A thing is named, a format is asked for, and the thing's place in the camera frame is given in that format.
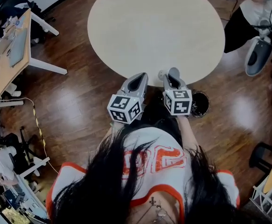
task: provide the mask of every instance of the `dark hardwood floor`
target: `dark hardwood floor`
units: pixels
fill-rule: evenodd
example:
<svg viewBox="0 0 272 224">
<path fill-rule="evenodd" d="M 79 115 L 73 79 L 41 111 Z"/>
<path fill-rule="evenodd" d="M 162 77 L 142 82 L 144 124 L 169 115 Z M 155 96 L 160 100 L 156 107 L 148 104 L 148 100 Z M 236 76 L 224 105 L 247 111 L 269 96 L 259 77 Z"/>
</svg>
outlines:
<svg viewBox="0 0 272 224">
<path fill-rule="evenodd" d="M 66 0 L 56 7 L 50 15 L 56 18 L 52 25 L 60 35 L 48 34 L 44 45 L 32 48 L 33 57 L 65 68 L 68 74 L 33 67 L 24 74 L 23 96 L 35 103 L 47 154 L 56 169 L 65 161 L 87 162 L 88 152 L 95 150 L 110 127 L 106 109 L 110 96 L 125 80 L 98 58 L 89 42 L 87 19 L 94 1 Z M 235 0 L 209 1 L 221 18 L 229 19 Z M 249 168 L 250 154 L 258 142 L 272 143 L 268 91 L 272 65 L 268 63 L 260 75 L 248 77 L 244 57 L 244 48 L 224 54 L 210 75 L 190 85 L 205 92 L 210 100 L 206 116 L 190 118 L 197 140 L 218 168 L 233 172 L 243 202 L 263 175 Z M 19 134 L 21 126 L 25 126 L 27 137 L 38 134 L 29 101 L 14 109 L 2 109 L 1 121 L 5 134 Z M 41 143 L 35 146 L 44 155 Z M 45 171 L 42 177 L 50 185 L 56 174 L 49 166 Z"/>
</svg>

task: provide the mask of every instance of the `round table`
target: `round table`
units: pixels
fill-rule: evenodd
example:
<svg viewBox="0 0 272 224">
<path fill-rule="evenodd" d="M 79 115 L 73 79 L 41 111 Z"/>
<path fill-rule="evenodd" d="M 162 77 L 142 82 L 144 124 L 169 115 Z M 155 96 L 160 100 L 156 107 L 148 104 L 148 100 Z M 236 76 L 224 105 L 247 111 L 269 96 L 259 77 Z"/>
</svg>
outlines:
<svg viewBox="0 0 272 224">
<path fill-rule="evenodd" d="M 99 58 L 129 78 L 146 72 L 162 86 L 160 70 L 176 67 L 190 84 L 219 63 L 225 45 L 219 15 L 207 0 L 96 0 L 88 36 Z"/>
</svg>

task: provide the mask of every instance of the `gray device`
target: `gray device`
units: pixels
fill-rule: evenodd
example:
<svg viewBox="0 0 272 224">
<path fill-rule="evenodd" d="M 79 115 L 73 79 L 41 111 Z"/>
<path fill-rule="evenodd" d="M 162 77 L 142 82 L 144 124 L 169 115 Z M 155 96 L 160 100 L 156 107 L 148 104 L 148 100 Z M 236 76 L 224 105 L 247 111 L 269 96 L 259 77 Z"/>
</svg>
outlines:
<svg viewBox="0 0 272 224">
<path fill-rule="evenodd" d="M 7 47 L 9 47 L 12 41 L 13 41 L 12 39 L 8 39 L 8 38 L 2 38 L 0 40 L 0 55 L 4 53 L 4 51 L 7 49 Z"/>
<path fill-rule="evenodd" d="M 9 57 L 9 66 L 13 67 L 24 57 L 25 43 L 27 36 L 27 28 L 24 28 L 19 32 L 13 40 L 13 43 L 7 52 Z"/>
</svg>

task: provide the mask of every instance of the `orange trim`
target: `orange trim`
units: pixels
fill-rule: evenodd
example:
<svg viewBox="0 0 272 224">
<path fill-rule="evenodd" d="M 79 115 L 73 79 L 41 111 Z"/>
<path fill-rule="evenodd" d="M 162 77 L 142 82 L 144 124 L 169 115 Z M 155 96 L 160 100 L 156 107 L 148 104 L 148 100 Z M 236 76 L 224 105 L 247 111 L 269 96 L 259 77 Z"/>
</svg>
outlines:
<svg viewBox="0 0 272 224">
<path fill-rule="evenodd" d="M 79 165 L 77 165 L 77 164 L 75 164 L 73 162 L 64 162 L 62 164 L 61 168 L 59 169 L 59 173 L 57 175 L 57 178 L 55 179 L 55 181 L 54 181 L 53 185 L 51 186 L 51 188 L 50 188 L 50 190 L 49 190 L 49 192 L 47 194 L 47 197 L 46 197 L 46 209 L 47 209 L 49 217 L 51 216 L 51 211 L 52 211 L 51 209 L 52 209 L 52 205 L 53 205 L 52 192 L 53 192 L 55 183 L 56 183 L 56 181 L 57 181 L 57 179 L 58 179 L 58 177 L 59 177 L 59 175 L 61 173 L 60 171 L 61 171 L 61 169 L 63 167 L 72 167 L 72 168 L 74 168 L 74 169 L 76 169 L 76 170 L 78 170 L 78 171 L 80 171 L 82 173 L 85 173 L 85 174 L 87 172 L 86 169 L 82 168 L 81 166 L 79 166 Z"/>
<path fill-rule="evenodd" d="M 159 192 L 159 191 L 165 191 L 169 193 L 171 196 L 175 197 L 175 199 L 179 202 L 179 223 L 183 224 L 184 223 L 184 206 L 183 206 L 183 198 L 180 195 L 178 191 L 176 191 L 174 188 L 172 188 L 169 185 L 166 184 L 159 184 L 154 187 L 152 187 L 146 196 L 135 199 L 131 201 L 131 207 L 139 206 L 147 202 L 149 197 L 151 196 L 152 193 L 154 192 Z"/>
<path fill-rule="evenodd" d="M 229 170 L 218 170 L 218 173 L 230 174 L 234 178 L 232 172 L 230 172 Z M 240 196 L 239 196 L 239 192 L 238 192 L 238 196 L 237 196 L 237 208 L 239 208 L 239 206 L 240 206 Z"/>
</svg>

